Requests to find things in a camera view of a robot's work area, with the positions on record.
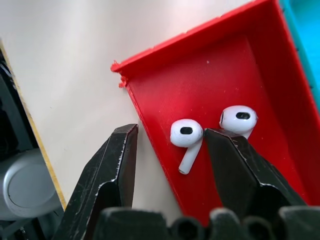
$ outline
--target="yellow edge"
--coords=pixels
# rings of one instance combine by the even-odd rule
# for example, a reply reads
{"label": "yellow edge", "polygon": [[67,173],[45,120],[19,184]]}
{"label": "yellow edge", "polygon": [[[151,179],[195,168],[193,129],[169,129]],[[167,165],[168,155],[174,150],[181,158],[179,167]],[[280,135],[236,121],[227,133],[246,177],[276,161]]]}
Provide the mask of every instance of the yellow edge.
{"label": "yellow edge", "polygon": [[27,108],[27,105],[26,105],[25,101],[24,101],[24,98],[23,98],[22,93],[21,93],[21,89],[20,89],[20,87],[19,87],[19,85],[18,85],[18,83],[17,83],[17,80],[16,80],[16,77],[15,77],[15,75],[14,75],[14,72],[12,71],[12,68],[11,68],[11,65],[10,65],[10,62],[9,62],[7,53],[6,53],[6,51],[5,51],[5,48],[4,48],[4,45],[3,45],[3,42],[2,42],[1,39],[0,39],[0,50],[2,51],[2,54],[3,54],[4,59],[5,59],[5,61],[6,61],[6,64],[7,64],[8,68],[9,68],[9,70],[10,70],[10,73],[11,73],[12,79],[13,79],[13,82],[14,82],[15,87],[16,87],[16,90],[17,90],[17,92],[18,92],[18,94],[19,94],[19,97],[20,97],[20,100],[21,100],[21,102],[22,102],[22,105],[23,105],[24,111],[25,111],[25,113],[26,113],[26,116],[27,116],[27,118],[28,118],[28,120],[29,120],[29,123],[30,123],[30,125],[31,125],[33,134],[34,134],[35,139],[36,139],[36,141],[37,141],[37,143],[38,143],[38,145],[39,145],[39,148],[40,148],[40,150],[41,150],[42,156],[43,156],[43,158],[44,158],[44,162],[45,162],[45,164],[46,164],[46,167],[48,168],[48,171],[49,171],[50,176],[51,176],[51,178],[52,178],[52,181],[53,181],[54,187],[55,187],[55,189],[56,189],[56,192],[57,192],[57,194],[58,194],[58,196],[59,196],[59,199],[60,199],[60,202],[61,202],[61,204],[62,204],[62,207],[63,207],[63,209],[65,210],[66,207],[67,207],[65,197],[64,197],[64,195],[63,195],[63,193],[62,193],[62,191],[61,191],[61,188],[60,188],[60,185],[59,185],[59,183],[58,183],[58,180],[57,180],[55,171],[54,171],[54,169],[53,169],[53,167],[52,167],[52,165],[51,165],[51,162],[50,162],[49,157],[48,157],[48,155],[47,155],[45,146],[44,146],[43,142],[41,141],[41,138],[40,138],[40,135],[39,135],[38,130],[37,130],[37,128],[36,128],[35,122],[34,122],[34,120],[32,119],[31,114],[30,114],[30,112],[29,112],[29,110],[28,110],[28,108]]}

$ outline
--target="teal object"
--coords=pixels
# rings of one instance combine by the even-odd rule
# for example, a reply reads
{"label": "teal object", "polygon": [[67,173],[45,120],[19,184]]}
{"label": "teal object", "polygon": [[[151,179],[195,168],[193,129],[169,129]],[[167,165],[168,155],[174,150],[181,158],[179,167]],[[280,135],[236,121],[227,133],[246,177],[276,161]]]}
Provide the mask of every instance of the teal object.
{"label": "teal object", "polygon": [[320,112],[320,0],[280,0]]}

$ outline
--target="white table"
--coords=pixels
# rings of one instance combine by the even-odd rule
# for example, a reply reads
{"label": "white table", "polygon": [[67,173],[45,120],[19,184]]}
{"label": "white table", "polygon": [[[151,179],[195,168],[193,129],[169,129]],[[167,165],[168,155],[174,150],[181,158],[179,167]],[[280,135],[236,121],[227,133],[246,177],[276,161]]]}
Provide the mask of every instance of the white table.
{"label": "white table", "polygon": [[169,223],[181,215],[110,66],[246,2],[0,0],[0,38],[64,206],[112,131],[139,123],[133,207],[161,211]]}

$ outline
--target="red plastic tray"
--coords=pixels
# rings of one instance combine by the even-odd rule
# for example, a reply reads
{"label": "red plastic tray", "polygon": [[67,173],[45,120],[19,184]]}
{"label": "red plastic tray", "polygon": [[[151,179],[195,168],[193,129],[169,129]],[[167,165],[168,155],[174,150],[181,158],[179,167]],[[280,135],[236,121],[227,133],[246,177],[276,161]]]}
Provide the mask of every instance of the red plastic tray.
{"label": "red plastic tray", "polygon": [[190,118],[218,128],[231,105],[257,112],[249,142],[307,203],[320,204],[320,119],[275,0],[251,2],[111,70],[122,75],[184,214],[207,224],[221,201],[206,144],[190,173],[179,173],[186,149],[171,144],[171,124]]}

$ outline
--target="airpod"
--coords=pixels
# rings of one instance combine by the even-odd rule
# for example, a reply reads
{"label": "airpod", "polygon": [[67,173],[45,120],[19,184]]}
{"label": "airpod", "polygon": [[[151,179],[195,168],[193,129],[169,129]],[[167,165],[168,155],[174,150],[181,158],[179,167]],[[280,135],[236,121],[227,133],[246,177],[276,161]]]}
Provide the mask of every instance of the airpod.
{"label": "airpod", "polygon": [[248,139],[257,124],[257,120],[258,116],[252,108],[236,105],[223,110],[219,124],[221,128]]}
{"label": "airpod", "polygon": [[177,147],[187,148],[179,172],[188,174],[202,145],[204,130],[195,120],[180,119],[171,126],[170,141]]}

